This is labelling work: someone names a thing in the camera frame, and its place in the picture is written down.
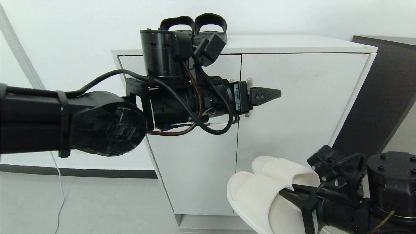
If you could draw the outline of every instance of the black baseboard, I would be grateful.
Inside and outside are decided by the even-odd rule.
[[[60,171],[62,176],[157,179],[156,172],[153,170],[105,170],[60,168]],[[0,172],[58,175],[58,171],[54,167],[18,166],[8,164],[0,164]]]

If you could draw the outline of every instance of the label sticker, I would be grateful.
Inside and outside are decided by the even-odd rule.
[[[240,90],[238,89],[238,84],[234,84],[234,98],[235,98],[235,110],[240,111]]]
[[[318,219],[316,218],[316,210],[312,211],[312,219],[313,219],[313,229],[315,230],[315,234],[318,234],[319,227],[318,227]]]

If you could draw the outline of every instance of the cabinet base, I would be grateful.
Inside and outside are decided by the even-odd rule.
[[[255,234],[256,232],[238,216],[214,215],[175,215],[182,233],[219,233]]]

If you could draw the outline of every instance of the black robotic arm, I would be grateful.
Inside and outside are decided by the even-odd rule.
[[[177,31],[142,30],[147,75],[119,69],[108,72],[77,91],[49,91],[0,86],[0,154],[71,149],[117,156],[134,149],[145,134],[177,136],[201,127],[211,134],[227,132],[239,115],[281,96],[280,90],[248,88],[244,81],[229,83],[208,76],[202,66],[212,64],[225,42],[216,34],[198,47]],[[126,96],[87,91],[117,74],[126,74]],[[137,107],[141,98],[143,111]],[[221,130],[209,118],[228,115]],[[188,126],[180,132],[167,132]]]

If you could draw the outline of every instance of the barcode sticker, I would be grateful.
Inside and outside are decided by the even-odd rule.
[[[234,99],[235,99],[235,110],[240,111],[240,90],[238,84],[234,84]]]

